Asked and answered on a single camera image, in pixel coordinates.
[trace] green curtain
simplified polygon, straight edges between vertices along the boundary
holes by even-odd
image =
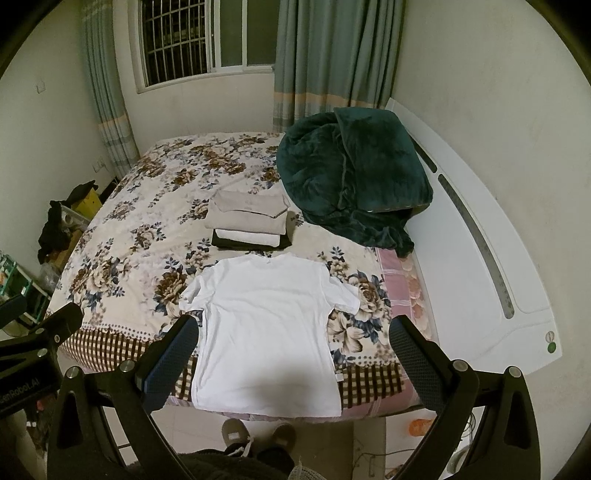
[[[405,0],[281,0],[273,128],[340,106],[383,108]]]
[[[139,154],[117,71],[112,0],[83,0],[82,45],[99,130],[115,173],[122,179]]]

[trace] window sill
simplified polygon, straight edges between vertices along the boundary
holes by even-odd
[[[237,65],[235,67],[222,67],[217,69],[217,71],[215,72],[202,73],[200,75],[192,75],[190,77],[182,77],[175,80],[168,80],[167,82],[156,83],[155,85],[150,85],[149,87],[138,86],[136,90],[137,93],[145,93],[151,92],[152,90],[157,90],[159,88],[177,85],[179,83],[192,82],[194,80],[222,77],[226,75],[243,75],[250,73],[273,73],[273,65],[256,65],[250,67],[243,67],[242,65]]]

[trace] window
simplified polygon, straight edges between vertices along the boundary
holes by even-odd
[[[141,0],[146,86],[275,63],[280,0]]]

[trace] black cord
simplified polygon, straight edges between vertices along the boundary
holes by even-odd
[[[395,453],[401,453],[401,452],[413,452],[415,451],[416,448],[405,448],[404,450],[395,450],[394,452],[388,452],[388,453],[370,453],[370,452],[361,452],[357,458],[355,459],[355,461],[353,462],[353,466],[351,467],[351,480],[353,480],[353,471],[355,470],[355,468],[357,467],[357,464],[359,463],[359,460],[361,460],[361,457],[363,455],[369,455],[369,456],[374,456],[374,457],[387,457],[388,455],[393,455]]]

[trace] wall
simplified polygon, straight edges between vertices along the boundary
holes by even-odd
[[[591,86],[525,0],[409,0],[394,98],[487,185],[540,272],[564,353],[527,383],[552,478],[591,420]]]
[[[128,16],[128,2],[133,8],[135,1],[114,2],[113,29],[121,88],[140,153],[182,135],[272,130],[272,73],[201,78],[137,93]]]
[[[0,79],[0,250],[39,270],[50,200],[111,175],[80,57],[80,0],[64,0],[25,40]],[[37,93],[37,83],[45,91]]]

